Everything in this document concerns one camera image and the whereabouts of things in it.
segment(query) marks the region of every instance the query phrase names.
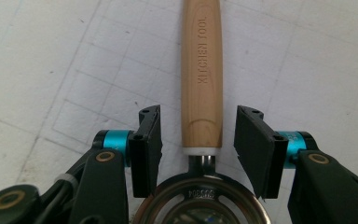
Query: round fastener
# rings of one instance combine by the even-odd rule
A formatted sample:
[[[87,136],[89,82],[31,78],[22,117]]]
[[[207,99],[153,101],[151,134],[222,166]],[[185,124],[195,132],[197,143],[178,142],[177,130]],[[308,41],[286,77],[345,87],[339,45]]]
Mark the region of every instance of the round fastener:
[[[97,161],[110,161],[115,157],[115,153],[113,152],[101,152],[97,155],[96,159]]]
[[[23,190],[12,190],[0,197],[0,210],[8,209],[21,202],[25,197]]]
[[[320,163],[320,164],[328,164],[330,162],[330,160],[327,159],[325,156],[323,156],[321,154],[317,154],[317,153],[309,154],[308,158],[310,158],[310,160]]]

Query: white floor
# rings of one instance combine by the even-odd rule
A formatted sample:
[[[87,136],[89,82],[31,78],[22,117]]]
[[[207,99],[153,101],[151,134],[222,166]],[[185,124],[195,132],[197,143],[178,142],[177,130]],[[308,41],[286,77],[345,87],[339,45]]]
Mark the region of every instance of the white floor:
[[[101,129],[137,129],[161,105],[159,182],[186,170],[180,150],[182,1],[0,1],[0,189],[43,193]],[[237,105],[275,130],[308,131],[358,174],[358,1],[221,1],[225,147],[218,171],[250,188],[233,143]],[[263,204],[289,223],[294,171]],[[131,213],[140,200],[131,199]]]

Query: circular metal base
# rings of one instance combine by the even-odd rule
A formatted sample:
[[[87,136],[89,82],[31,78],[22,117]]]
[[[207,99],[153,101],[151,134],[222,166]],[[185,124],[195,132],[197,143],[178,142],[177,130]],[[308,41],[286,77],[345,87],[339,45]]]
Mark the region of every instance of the circular metal base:
[[[168,208],[168,212],[166,208],[163,209],[171,199],[178,195],[184,198],[179,204]],[[196,205],[201,210],[199,210],[199,215],[193,218],[201,218],[204,223],[213,223],[212,221],[218,218],[228,220],[228,223],[240,223],[230,209],[221,202],[221,196],[232,201],[248,223],[270,223],[267,212],[254,194],[237,181],[216,173],[197,175],[190,172],[174,176],[161,183],[156,195],[148,197],[141,204],[133,223],[160,223],[161,220],[164,220],[162,223],[167,223],[181,214],[191,215]],[[203,217],[202,214],[208,209],[212,217],[210,219]]]

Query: teal ring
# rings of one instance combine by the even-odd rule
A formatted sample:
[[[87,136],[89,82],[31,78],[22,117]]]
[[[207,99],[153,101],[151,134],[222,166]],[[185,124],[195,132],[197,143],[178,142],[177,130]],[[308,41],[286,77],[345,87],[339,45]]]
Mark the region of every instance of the teal ring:
[[[297,160],[297,153],[301,149],[307,149],[307,145],[301,133],[299,132],[278,132],[289,140],[287,145],[286,159],[284,161],[285,169],[295,169],[293,161]]]
[[[128,130],[109,130],[103,140],[103,147],[121,152],[126,167],[130,167],[127,163],[127,138],[129,133]]]

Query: wooden handle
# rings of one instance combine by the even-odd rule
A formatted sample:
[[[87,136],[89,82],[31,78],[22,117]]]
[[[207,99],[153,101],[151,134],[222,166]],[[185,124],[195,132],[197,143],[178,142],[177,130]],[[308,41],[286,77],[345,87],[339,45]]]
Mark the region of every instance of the wooden handle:
[[[221,147],[223,56],[219,1],[185,0],[183,18],[182,144],[191,148]]]

